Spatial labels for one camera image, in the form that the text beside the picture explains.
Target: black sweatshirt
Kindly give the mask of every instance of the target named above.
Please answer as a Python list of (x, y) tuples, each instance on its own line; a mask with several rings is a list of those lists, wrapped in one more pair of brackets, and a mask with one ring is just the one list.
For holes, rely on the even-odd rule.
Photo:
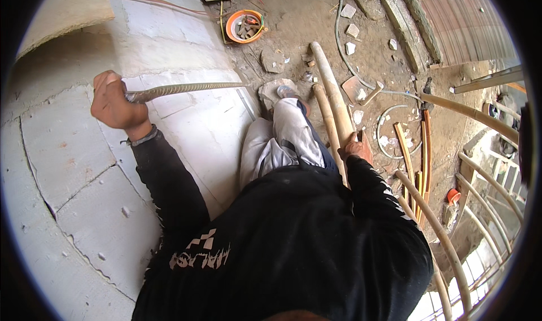
[(323, 168), (283, 167), (209, 221), (161, 132), (133, 152), (163, 228), (134, 320), (261, 320), (289, 310), (405, 320), (429, 284), (423, 234), (363, 159), (347, 160), (352, 190)]

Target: man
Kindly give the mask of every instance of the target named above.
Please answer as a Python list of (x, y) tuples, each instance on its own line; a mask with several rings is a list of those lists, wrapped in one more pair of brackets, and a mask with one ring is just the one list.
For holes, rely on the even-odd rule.
[(123, 88), (112, 71), (96, 76), (91, 113), (126, 131), (163, 230), (134, 320), (408, 318), (432, 275), (429, 246), (361, 143), (340, 151), (350, 190), (307, 106), (282, 99), (273, 123), (249, 128), (244, 188), (209, 221), (192, 176)]

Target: wrist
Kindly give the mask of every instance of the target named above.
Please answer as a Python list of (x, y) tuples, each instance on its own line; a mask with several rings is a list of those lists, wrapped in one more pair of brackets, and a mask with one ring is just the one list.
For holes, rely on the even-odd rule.
[(125, 129), (126, 135), (128, 135), (128, 139), (130, 141), (137, 141), (139, 139), (144, 138), (147, 134), (149, 134), (152, 130), (152, 124), (149, 119), (146, 119), (143, 123), (132, 127)]

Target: construction site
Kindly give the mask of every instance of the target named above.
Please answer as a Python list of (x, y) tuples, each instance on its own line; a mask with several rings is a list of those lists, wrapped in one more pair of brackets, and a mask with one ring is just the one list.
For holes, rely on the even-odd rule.
[(142, 103), (211, 221), (243, 188), (248, 128), (273, 120), (287, 86), (343, 183), (337, 149), (355, 132), (429, 243), (434, 275), (408, 320), (475, 319), (503, 279), (529, 195), (528, 103), (490, 0), (44, 0), (2, 99), (2, 185), (21, 256), (62, 319), (130, 319), (159, 249), (128, 136), (91, 115), (108, 69), (127, 94), (162, 87)]

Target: hand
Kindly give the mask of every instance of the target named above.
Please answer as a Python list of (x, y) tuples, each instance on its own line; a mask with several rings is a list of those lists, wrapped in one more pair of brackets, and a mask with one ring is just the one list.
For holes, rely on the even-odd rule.
[(130, 141), (136, 141), (147, 135), (152, 125), (147, 106), (128, 102), (125, 90), (119, 74), (105, 71), (96, 75), (91, 114), (111, 128), (124, 129)]
[(357, 142), (356, 141), (357, 133), (354, 132), (352, 135), (350, 135), (350, 140), (346, 147), (339, 148), (337, 152), (339, 153), (341, 159), (346, 162), (346, 160), (349, 158), (350, 155), (356, 155), (359, 156), (362, 159), (367, 160), (370, 164), (373, 163), (373, 157), (372, 157), (372, 151), (371, 146), (369, 145), (369, 141), (367, 141), (365, 132), (362, 132), (362, 141)]

